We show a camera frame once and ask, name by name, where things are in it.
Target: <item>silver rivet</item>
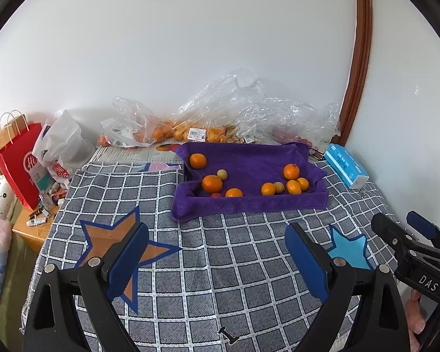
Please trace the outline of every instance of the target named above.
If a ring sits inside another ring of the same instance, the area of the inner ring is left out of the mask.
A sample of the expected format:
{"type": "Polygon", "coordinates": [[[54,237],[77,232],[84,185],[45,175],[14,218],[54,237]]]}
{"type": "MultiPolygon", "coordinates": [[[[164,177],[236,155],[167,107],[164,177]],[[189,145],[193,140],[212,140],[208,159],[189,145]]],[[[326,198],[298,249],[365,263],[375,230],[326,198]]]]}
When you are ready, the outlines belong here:
{"type": "Polygon", "coordinates": [[[339,266],[340,268],[341,268],[342,266],[345,266],[345,265],[347,264],[347,262],[345,261],[345,259],[344,259],[344,258],[341,258],[341,257],[334,258],[334,259],[333,259],[333,262],[334,262],[334,264],[335,264],[336,266],[339,266]]]}
{"type": "Polygon", "coordinates": [[[54,271],[54,269],[55,269],[54,263],[49,263],[48,265],[46,265],[46,267],[44,267],[44,272],[51,273],[52,271],[54,271]]]}
{"type": "Polygon", "coordinates": [[[386,265],[379,265],[378,268],[380,269],[380,271],[382,273],[386,274],[386,273],[390,272],[390,268],[388,266],[386,266],[386,265]]]}
{"type": "Polygon", "coordinates": [[[97,265],[99,265],[100,262],[101,262],[101,259],[99,259],[98,257],[93,257],[92,259],[90,259],[88,261],[88,265],[91,268],[95,268],[97,265]]]}

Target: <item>red shopping bag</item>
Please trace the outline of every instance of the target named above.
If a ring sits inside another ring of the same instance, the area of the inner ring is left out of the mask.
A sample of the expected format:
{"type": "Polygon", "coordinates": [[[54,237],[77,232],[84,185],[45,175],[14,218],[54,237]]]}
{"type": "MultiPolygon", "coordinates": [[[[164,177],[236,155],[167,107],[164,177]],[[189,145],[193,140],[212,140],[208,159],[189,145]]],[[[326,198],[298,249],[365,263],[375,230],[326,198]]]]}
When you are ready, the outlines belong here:
{"type": "Polygon", "coordinates": [[[23,206],[32,210],[39,204],[39,190],[27,171],[38,162],[32,151],[41,129],[41,123],[27,125],[0,150],[0,170],[23,206]]]}

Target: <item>purple cloth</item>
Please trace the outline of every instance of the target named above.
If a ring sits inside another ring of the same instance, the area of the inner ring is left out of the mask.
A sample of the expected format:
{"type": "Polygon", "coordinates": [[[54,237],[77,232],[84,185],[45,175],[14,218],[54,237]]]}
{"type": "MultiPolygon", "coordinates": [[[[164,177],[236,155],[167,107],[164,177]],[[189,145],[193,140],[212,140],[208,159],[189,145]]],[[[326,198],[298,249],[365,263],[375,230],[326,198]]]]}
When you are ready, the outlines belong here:
{"type": "Polygon", "coordinates": [[[309,147],[303,143],[284,145],[256,145],[237,143],[185,143],[175,152],[184,160],[191,181],[178,185],[171,215],[181,222],[209,214],[234,214],[241,212],[273,212],[293,209],[324,209],[327,205],[327,189],[322,181],[325,172],[308,162],[309,147]],[[203,169],[192,169],[189,156],[202,153],[207,158],[203,169]],[[287,164],[296,164],[300,176],[310,182],[310,188],[301,195],[287,192],[274,196],[262,196],[265,182],[287,180],[282,171],[287,164]],[[239,188],[244,197],[210,197],[202,190],[202,179],[216,175],[219,169],[228,172],[221,193],[239,188]]]}

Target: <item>table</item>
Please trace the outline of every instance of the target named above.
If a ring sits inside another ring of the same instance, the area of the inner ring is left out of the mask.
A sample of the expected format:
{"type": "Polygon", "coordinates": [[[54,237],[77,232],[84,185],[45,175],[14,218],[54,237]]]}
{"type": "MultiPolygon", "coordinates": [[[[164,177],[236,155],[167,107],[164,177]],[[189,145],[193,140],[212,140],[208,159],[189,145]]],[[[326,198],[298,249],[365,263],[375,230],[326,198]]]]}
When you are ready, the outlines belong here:
{"type": "MultiPolygon", "coordinates": [[[[13,232],[19,234],[31,249],[39,252],[44,244],[44,241],[49,234],[50,226],[54,221],[54,216],[59,211],[59,207],[55,206],[50,211],[50,217],[47,222],[42,225],[28,226],[26,222],[29,221],[29,215],[33,212],[31,209],[23,208],[18,219],[13,226],[13,232]]],[[[38,218],[44,217],[43,214],[38,215],[38,218]]]]}

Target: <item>blue tissue package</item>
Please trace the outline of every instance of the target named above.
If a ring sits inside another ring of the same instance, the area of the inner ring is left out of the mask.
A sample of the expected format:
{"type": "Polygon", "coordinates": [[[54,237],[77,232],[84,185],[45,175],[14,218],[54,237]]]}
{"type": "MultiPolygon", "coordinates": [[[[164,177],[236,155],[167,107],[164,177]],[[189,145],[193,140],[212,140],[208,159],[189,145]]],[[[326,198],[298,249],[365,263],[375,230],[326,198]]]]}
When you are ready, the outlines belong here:
{"type": "Polygon", "coordinates": [[[369,179],[365,168],[343,146],[330,144],[324,158],[348,188],[362,189],[369,179]]]}

